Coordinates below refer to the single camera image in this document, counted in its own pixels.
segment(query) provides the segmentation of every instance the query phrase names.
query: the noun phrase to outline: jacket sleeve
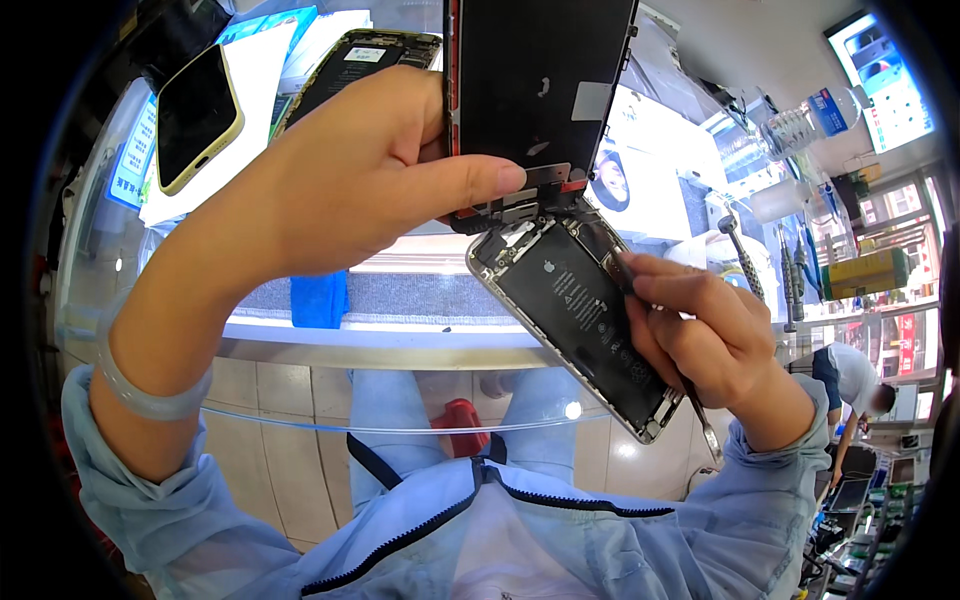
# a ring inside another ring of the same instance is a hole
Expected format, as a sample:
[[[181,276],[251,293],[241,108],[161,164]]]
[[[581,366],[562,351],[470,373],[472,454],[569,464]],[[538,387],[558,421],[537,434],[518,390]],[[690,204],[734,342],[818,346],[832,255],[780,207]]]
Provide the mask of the jacket sleeve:
[[[717,597],[746,597],[740,594],[753,589],[789,598],[800,579],[804,542],[818,510],[816,471],[829,467],[828,400],[822,382],[794,378],[816,405],[809,431],[781,450],[754,452],[734,420],[725,465],[684,502],[693,510],[681,527]]]
[[[180,470],[151,483],[130,473],[101,437],[88,401],[92,373],[92,366],[81,366],[67,376],[63,430],[81,504],[123,552],[127,569],[144,574],[158,598],[221,598],[265,584],[283,596],[278,588],[300,554],[273,527],[234,506],[216,461],[202,454],[203,419]]]

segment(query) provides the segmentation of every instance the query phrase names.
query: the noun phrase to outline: yellow phone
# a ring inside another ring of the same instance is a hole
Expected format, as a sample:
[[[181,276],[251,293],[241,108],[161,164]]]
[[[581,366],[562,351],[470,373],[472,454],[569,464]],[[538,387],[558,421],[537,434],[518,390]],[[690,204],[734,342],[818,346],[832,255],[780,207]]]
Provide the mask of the yellow phone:
[[[156,175],[173,196],[243,130],[221,44],[188,62],[156,96]]]

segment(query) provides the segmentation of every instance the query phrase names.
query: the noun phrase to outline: red sign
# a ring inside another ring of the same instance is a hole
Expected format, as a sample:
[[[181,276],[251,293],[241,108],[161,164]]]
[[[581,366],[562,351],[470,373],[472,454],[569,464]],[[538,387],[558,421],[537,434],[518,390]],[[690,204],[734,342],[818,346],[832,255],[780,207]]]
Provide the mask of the red sign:
[[[903,315],[897,319],[900,322],[900,370],[897,374],[906,375],[913,372],[913,315]]]

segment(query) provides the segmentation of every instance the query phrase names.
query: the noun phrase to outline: disassembled iphone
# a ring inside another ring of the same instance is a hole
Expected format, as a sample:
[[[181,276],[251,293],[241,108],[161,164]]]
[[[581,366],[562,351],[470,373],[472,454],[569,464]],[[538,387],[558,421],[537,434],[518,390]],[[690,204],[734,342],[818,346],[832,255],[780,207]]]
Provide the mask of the disassembled iphone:
[[[188,62],[156,95],[156,174],[160,191],[179,192],[236,139],[244,118],[224,47]]]
[[[447,0],[444,61],[454,155],[504,156],[523,189],[450,215],[469,270],[643,444],[684,395],[631,343],[618,267],[627,245],[584,198],[636,0]]]
[[[442,43],[431,34],[376,29],[346,32],[294,98],[276,126],[273,139],[348,84],[395,64],[429,68]]]

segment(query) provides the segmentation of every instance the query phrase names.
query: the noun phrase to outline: light blue jacket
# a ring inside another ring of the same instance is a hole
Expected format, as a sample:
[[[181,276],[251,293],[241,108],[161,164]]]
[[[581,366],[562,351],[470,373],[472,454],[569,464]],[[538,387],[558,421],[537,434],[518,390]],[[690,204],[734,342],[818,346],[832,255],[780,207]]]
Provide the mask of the light blue jacket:
[[[534,538],[599,597],[788,598],[814,513],[814,473],[828,467],[824,385],[795,375],[816,404],[802,438],[753,452],[730,426],[726,464],[685,502],[583,492],[484,459],[415,472],[301,556],[240,512],[201,420],[179,472],[136,477],[101,438],[87,393],[91,367],[63,388],[63,426],[93,521],[157,598],[447,598],[480,485],[502,485]]]

